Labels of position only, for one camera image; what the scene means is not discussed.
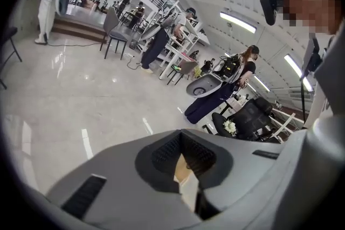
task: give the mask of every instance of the ceiling light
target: ceiling light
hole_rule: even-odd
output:
[[[298,65],[295,63],[295,61],[290,57],[290,55],[286,55],[284,57],[284,59],[290,64],[290,66],[292,67],[292,69],[295,70],[296,74],[298,75],[298,77],[302,76],[302,70],[298,67]],[[303,78],[303,84],[306,87],[306,89],[311,92],[313,91],[313,87],[310,84],[310,82],[307,80],[307,78]]]
[[[244,22],[243,20],[237,18],[237,17],[234,17],[234,16],[230,16],[228,15],[227,13],[224,13],[224,12],[220,12],[220,17],[221,18],[224,18],[230,22],[233,22],[241,27],[243,27],[244,29],[252,32],[253,34],[255,34],[257,28],[254,27],[253,25],[250,25],[248,24],[247,22]]]
[[[256,92],[256,90],[254,89],[254,87],[252,87],[249,83],[247,83],[247,85]]]
[[[265,87],[265,89],[266,89],[268,92],[270,92],[269,88],[268,88],[267,86],[265,86],[265,84],[264,84],[257,76],[254,76],[254,78],[256,78],[256,80],[257,80],[259,83],[261,83],[261,85],[262,85],[263,87]]]

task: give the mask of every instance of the white flower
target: white flower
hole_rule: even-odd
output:
[[[236,132],[236,125],[233,122],[226,121],[223,123],[223,126],[224,126],[224,129],[231,134]]]

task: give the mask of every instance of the white ceiling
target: white ceiling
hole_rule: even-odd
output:
[[[278,17],[274,26],[266,24],[259,0],[180,0],[184,5],[193,6],[197,10],[198,17],[204,22],[203,29],[217,52],[227,51],[231,53],[244,51],[249,45],[255,44],[260,48],[260,58],[257,61],[256,75],[270,89],[267,92],[254,79],[250,84],[257,92],[273,102],[278,100],[292,108],[300,108],[300,100],[289,96],[291,90],[300,87],[299,78],[290,65],[284,60],[286,54],[290,54],[295,61],[302,65],[302,59],[308,43],[308,33],[303,28],[290,27]],[[227,21],[220,18],[219,12],[225,11],[237,16],[257,27],[252,34],[242,27],[232,24],[229,28]],[[322,41],[327,41],[326,35],[318,35]],[[316,84],[309,77],[312,85]]]

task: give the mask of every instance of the white pants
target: white pants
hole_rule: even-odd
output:
[[[50,31],[53,28],[55,17],[55,0],[41,0],[38,9],[38,21],[39,21],[39,40],[44,41],[44,34],[49,39]]]

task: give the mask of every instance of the white floor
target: white floor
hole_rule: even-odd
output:
[[[14,55],[2,74],[4,128],[23,180],[46,193],[62,176],[99,151],[162,131],[198,125],[182,114],[193,98],[182,79],[176,86],[155,74],[126,67],[129,57],[105,47],[36,45],[35,37],[17,43],[23,59]],[[51,44],[93,43],[53,33]],[[137,55],[126,48],[125,53]]]

